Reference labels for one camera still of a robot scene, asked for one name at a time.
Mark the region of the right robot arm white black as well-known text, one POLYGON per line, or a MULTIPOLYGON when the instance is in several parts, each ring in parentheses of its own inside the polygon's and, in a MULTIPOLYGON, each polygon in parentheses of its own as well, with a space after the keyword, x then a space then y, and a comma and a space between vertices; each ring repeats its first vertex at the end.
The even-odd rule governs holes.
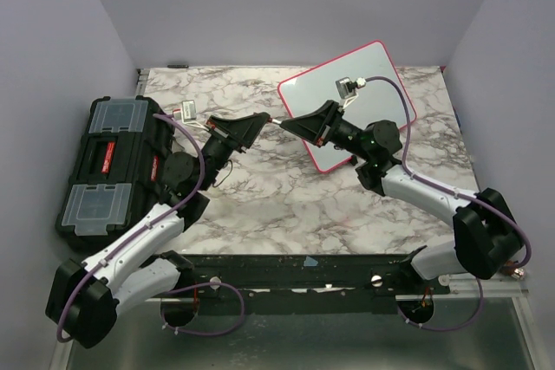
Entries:
POLYGON ((280 126, 314 146, 331 143, 355 155, 362 161, 356 173, 366 190, 409 203, 452 227, 452 241, 417 250, 410 265, 400 270, 399 283, 411 294, 446 274, 489 279, 524 246, 498 192, 456 191, 407 173, 395 157, 402 143, 393 121, 379 120, 361 129, 343 118, 337 102, 326 101, 310 114, 282 120, 280 126))

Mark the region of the whiteboard with pink frame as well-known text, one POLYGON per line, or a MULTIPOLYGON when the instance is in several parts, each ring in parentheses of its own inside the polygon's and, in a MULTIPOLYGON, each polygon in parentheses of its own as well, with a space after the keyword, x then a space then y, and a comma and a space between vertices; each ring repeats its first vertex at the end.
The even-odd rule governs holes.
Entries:
POLYGON ((286 78, 279 82, 277 92, 288 115, 295 118, 316 111, 328 100, 340 103, 338 81, 370 77, 374 80, 356 91, 356 98, 344 109, 343 119, 361 129, 389 120, 404 133, 406 126, 416 121, 417 113, 389 52, 379 40, 286 78))

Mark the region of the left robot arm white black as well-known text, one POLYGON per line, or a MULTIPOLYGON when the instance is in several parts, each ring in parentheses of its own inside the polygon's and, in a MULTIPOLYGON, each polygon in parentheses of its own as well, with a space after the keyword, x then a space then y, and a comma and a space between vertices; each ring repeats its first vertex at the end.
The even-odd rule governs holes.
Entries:
POLYGON ((214 185, 233 153, 250 148, 267 113, 230 120, 210 118, 208 141, 190 143, 195 154, 171 153, 161 173, 162 195, 153 207, 108 246, 80 262, 68 260, 55 272, 46 315, 56 339, 91 348, 129 309, 157 295, 182 296, 201 288, 193 266, 174 251, 159 253, 196 223, 209 204, 203 192, 214 185))

